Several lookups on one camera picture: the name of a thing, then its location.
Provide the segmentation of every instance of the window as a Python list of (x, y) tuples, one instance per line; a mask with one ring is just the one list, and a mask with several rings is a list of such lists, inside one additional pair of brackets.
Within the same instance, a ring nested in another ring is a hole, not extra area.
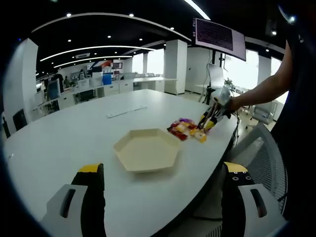
[(224, 64), (224, 78), (229, 78), (237, 87), (253, 89), (258, 83), (259, 54), (252, 50), (246, 50), (246, 62), (227, 55)]
[[(275, 73), (277, 73), (277, 71), (281, 65), (281, 62), (282, 61), (271, 57), (271, 76), (274, 75)], [(288, 91), (285, 92), (283, 95), (279, 96), (276, 100), (282, 104), (285, 104), (286, 99), (287, 99), (287, 95), (288, 95)]]
[(144, 59), (144, 54), (137, 54), (133, 56), (132, 59), (132, 72), (134, 73), (143, 73), (143, 59)]
[(148, 52), (147, 72), (154, 74), (163, 74), (164, 49), (158, 49)]

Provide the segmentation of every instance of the ceiling light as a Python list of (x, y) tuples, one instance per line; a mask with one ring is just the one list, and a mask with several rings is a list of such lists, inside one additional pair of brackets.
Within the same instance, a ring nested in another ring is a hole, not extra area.
[(295, 16), (291, 16), (288, 21), (289, 21), (290, 23), (293, 23), (293, 22), (295, 21)]
[[(117, 56), (106, 56), (106, 57), (107, 58), (117, 58)], [(122, 58), (131, 58), (132, 56), (120, 56), (120, 57), (122, 57)], [(92, 59), (101, 59), (101, 58), (104, 58), (104, 56), (103, 57), (96, 57), (96, 58), (80, 59), (80, 60), (76, 60), (76, 61), (69, 62), (69, 63), (63, 63), (63, 64), (55, 66), (54, 68), (58, 68), (58, 67), (61, 67), (61, 66), (67, 65), (67, 64), (71, 64), (71, 63), (77, 63), (77, 62), (82, 62), (82, 61), (87, 61), (87, 60), (92, 60)]]
[(144, 47), (137, 47), (137, 46), (125, 46), (125, 45), (105, 45), (105, 46), (93, 46), (93, 47), (86, 47), (86, 48), (77, 48), (77, 49), (72, 49), (72, 50), (68, 50), (68, 51), (64, 51), (61, 53), (56, 53), (54, 55), (48, 56), (46, 58), (41, 59), (40, 61), (44, 61), (46, 59), (64, 54), (64, 53), (70, 53), (70, 52), (75, 52), (75, 51), (79, 51), (79, 50), (86, 50), (86, 49), (94, 49), (94, 48), (136, 48), (136, 49), (144, 49), (144, 50), (151, 50), (151, 51), (155, 51), (155, 49), (153, 48), (144, 48)]
[(187, 4), (189, 4), (191, 7), (194, 8), (195, 11), (197, 11), (205, 20), (211, 20), (205, 12), (198, 6), (196, 5), (192, 0), (184, 0)]

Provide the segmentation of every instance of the floor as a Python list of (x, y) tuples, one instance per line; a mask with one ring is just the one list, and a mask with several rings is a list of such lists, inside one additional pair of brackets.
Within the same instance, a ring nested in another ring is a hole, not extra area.
[[(199, 94), (188, 92), (188, 91), (185, 91), (184, 94), (181, 94), (179, 96), (189, 99), (189, 100), (194, 100), (194, 101), (198, 101), (200, 98)], [(243, 111), (243, 110), (239, 111), (239, 119), (240, 119), (240, 124), (238, 126), (238, 135), (239, 135), (238, 142), (240, 142), (251, 131), (252, 129), (251, 127), (246, 129), (247, 125), (256, 125), (258, 123), (258, 121), (255, 119), (250, 120), (251, 114), (250, 113), (247, 114), (247, 111)], [(273, 121), (269, 125), (266, 125), (267, 129), (271, 131), (275, 123), (276, 122)]]

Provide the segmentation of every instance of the beige tray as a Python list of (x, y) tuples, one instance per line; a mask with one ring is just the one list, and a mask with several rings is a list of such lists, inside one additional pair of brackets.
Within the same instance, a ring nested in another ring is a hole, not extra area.
[(115, 145), (118, 159), (127, 171), (148, 172), (172, 167), (180, 140), (160, 129), (129, 131)]

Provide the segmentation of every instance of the curved light strip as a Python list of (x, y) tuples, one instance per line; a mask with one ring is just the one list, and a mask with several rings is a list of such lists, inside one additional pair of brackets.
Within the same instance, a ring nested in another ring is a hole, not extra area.
[(55, 66), (54, 68), (58, 68), (58, 67), (61, 67), (61, 66), (67, 65), (67, 64), (71, 64), (71, 63), (82, 62), (82, 61), (92, 60), (92, 59), (100, 59), (100, 58), (132, 58), (132, 56), (103, 56), (103, 57), (96, 57), (96, 58), (86, 58), (86, 59), (72, 61), (69, 63), (63, 63), (63, 64)]
[(153, 21), (145, 20), (145, 19), (143, 19), (143, 18), (139, 18), (139, 17), (135, 17), (135, 16), (134, 16), (134, 17), (130, 17), (129, 15), (116, 14), (116, 13), (104, 13), (104, 12), (88, 12), (88, 13), (81, 13), (81, 14), (71, 15), (71, 17), (64, 16), (64, 17), (58, 18), (58, 19), (56, 19), (56, 20), (49, 21), (49, 22), (47, 22), (47, 23), (45, 23), (45, 24), (43, 24), (43, 25), (41, 25), (41, 26), (35, 28), (34, 30), (31, 31), (31, 33), (33, 33), (33, 32), (35, 32), (35, 31), (39, 30), (40, 28), (42, 28), (42, 27), (44, 27), (44, 26), (47, 26), (47, 25), (52, 24), (52, 23), (57, 22), (57, 21), (66, 20), (66, 19), (71, 19), (71, 18), (73, 18), (73, 17), (79, 17), (79, 16), (93, 16), (93, 15), (95, 15), (95, 16), (118, 16), (118, 17), (125, 17), (125, 18), (130, 18), (130, 19), (133, 19), (133, 20), (137, 20), (137, 21), (146, 22), (146, 23), (149, 23), (149, 24), (158, 26), (158, 27), (160, 27), (160, 28), (163, 28), (163, 29), (165, 29), (165, 30), (167, 30), (167, 31), (170, 31), (170, 32), (172, 32), (172, 33), (175, 33), (175, 34), (177, 34), (177, 35), (179, 35), (179, 36), (185, 38), (187, 41), (190, 41), (190, 42), (192, 41), (190, 38), (188, 38), (188, 37), (186, 37), (186, 36), (180, 34), (179, 32), (173, 31), (173, 30), (171, 30), (170, 28), (168, 28), (168, 27), (166, 27), (166, 26), (163, 26), (163, 25), (160, 25), (160, 24), (158, 24), (158, 23), (156, 23), (156, 22), (153, 22)]
[(187, 4), (189, 4), (191, 7), (194, 8), (195, 11), (197, 11), (205, 20), (211, 20), (207, 14), (198, 6), (196, 5), (192, 0), (184, 0)]
[(40, 61), (44, 61), (46, 59), (64, 54), (64, 53), (70, 53), (70, 52), (75, 52), (75, 51), (79, 51), (79, 50), (85, 50), (85, 49), (93, 49), (93, 48), (136, 48), (136, 49), (145, 49), (145, 50), (152, 50), (155, 51), (155, 49), (152, 48), (144, 48), (144, 47), (137, 47), (137, 46), (125, 46), (125, 45), (105, 45), (105, 46), (93, 46), (93, 47), (86, 47), (86, 48), (76, 48), (76, 49), (72, 49), (72, 50), (68, 50), (68, 51), (64, 51), (61, 53), (56, 53), (54, 55), (48, 56), (46, 58), (41, 59)]

